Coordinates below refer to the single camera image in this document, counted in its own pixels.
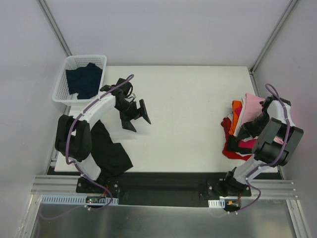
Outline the magenta t shirt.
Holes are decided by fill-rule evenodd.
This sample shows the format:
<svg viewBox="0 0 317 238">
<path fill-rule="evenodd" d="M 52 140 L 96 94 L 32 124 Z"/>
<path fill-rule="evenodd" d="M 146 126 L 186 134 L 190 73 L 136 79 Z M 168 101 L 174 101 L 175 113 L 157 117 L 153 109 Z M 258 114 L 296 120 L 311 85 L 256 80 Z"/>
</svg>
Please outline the magenta t shirt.
<svg viewBox="0 0 317 238">
<path fill-rule="evenodd" d="M 239 119 L 238 119 L 238 123 L 237 123 L 236 129 L 235 129 L 234 135 L 238 135 L 238 132 L 240 131 L 241 120 L 242 120 L 242 110 L 241 110 L 241 113 L 240 113 L 240 116 L 239 116 Z M 241 148 L 250 148 L 250 149 L 252 149 L 254 144 L 255 144 L 255 142 L 256 142 L 256 138 L 248 137 L 248 138 L 245 138 L 245 139 L 238 140 L 238 146 L 241 147 Z"/>
</svg>

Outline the pink t shirt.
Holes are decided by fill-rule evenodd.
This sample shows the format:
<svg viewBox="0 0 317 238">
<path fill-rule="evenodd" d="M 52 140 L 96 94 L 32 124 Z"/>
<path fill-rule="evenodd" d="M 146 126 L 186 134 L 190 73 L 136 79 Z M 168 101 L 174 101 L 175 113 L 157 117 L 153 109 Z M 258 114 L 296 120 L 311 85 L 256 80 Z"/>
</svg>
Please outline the pink t shirt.
<svg viewBox="0 0 317 238">
<path fill-rule="evenodd" d="M 246 107 L 242 118 L 242 124 L 253 121 L 261 113 L 267 113 L 269 120 L 272 118 L 284 120 L 283 105 L 277 100 L 275 96 L 269 96 L 266 99 L 246 94 Z"/>
</svg>

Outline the white plastic laundry basket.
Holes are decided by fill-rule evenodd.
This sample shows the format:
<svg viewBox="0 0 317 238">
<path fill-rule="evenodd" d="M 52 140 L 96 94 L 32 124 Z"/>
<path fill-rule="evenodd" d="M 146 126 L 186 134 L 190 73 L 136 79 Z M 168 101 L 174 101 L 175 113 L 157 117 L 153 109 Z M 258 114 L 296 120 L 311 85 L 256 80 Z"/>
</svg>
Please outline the white plastic laundry basket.
<svg viewBox="0 0 317 238">
<path fill-rule="evenodd" d="M 67 70 L 77 70 L 78 68 L 84 68 L 89 63 L 93 63 L 96 67 L 98 67 L 101 70 L 100 79 L 98 80 L 98 90 L 101 88 L 105 72 L 106 72 L 106 63 L 107 63 L 107 57 L 105 55 L 74 55 L 67 57 L 62 65 L 62 69 L 58 75 L 57 82 L 55 85 L 55 89 L 52 95 L 52 100 L 55 102 L 63 103 L 67 106 L 78 106 L 83 107 L 88 102 L 90 102 L 93 98 L 96 97 L 93 96 L 89 99 L 78 99 L 78 93 L 71 94 L 69 92 L 69 86 L 67 81 Z"/>
</svg>

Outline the white t shirt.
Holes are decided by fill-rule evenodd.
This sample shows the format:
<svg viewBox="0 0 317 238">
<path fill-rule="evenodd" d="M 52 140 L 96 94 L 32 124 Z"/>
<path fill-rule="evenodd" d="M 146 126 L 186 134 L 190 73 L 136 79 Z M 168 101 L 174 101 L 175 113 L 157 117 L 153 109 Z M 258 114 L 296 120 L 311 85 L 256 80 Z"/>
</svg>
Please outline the white t shirt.
<svg viewBox="0 0 317 238">
<path fill-rule="evenodd" d="M 242 118 L 246 107 L 246 98 L 232 101 L 232 116 L 229 135 L 237 136 L 240 131 Z"/>
</svg>

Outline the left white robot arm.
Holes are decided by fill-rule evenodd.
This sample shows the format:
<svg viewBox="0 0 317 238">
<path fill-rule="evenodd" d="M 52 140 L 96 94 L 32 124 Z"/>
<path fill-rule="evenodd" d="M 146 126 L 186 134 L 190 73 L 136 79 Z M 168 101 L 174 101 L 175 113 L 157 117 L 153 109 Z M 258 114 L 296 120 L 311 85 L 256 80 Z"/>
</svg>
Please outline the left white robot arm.
<svg viewBox="0 0 317 238">
<path fill-rule="evenodd" d="M 151 124 L 145 102 L 139 100 L 139 107 L 132 96 L 133 85 L 130 81 L 134 75 L 126 79 L 119 78 L 115 85 L 103 86 L 96 98 L 81 110 L 77 116 L 62 115 L 58 119 L 55 149 L 65 156 L 68 165 L 73 164 L 81 176 L 88 179 L 88 188 L 99 193 L 105 187 L 104 179 L 100 178 L 101 168 L 92 156 L 93 126 L 101 117 L 113 108 L 119 111 L 121 126 L 125 130 L 136 132 L 132 120 L 143 118 Z"/>
</svg>

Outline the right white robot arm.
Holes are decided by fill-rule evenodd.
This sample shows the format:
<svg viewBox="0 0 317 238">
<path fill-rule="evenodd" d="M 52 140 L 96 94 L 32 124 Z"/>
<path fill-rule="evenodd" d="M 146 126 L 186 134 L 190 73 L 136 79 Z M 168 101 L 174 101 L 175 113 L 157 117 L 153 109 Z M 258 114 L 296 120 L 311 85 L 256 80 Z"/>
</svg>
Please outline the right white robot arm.
<svg viewBox="0 0 317 238">
<path fill-rule="evenodd" d="M 217 185 L 222 196 L 241 195 L 260 173 L 286 165 L 302 139 L 304 131 L 295 126 L 290 116 L 290 101 L 271 95 L 259 105 L 261 114 L 242 124 L 237 136 L 229 132 L 231 119 L 221 122 L 226 139 L 223 154 L 245 161 Z"/>
</svg>

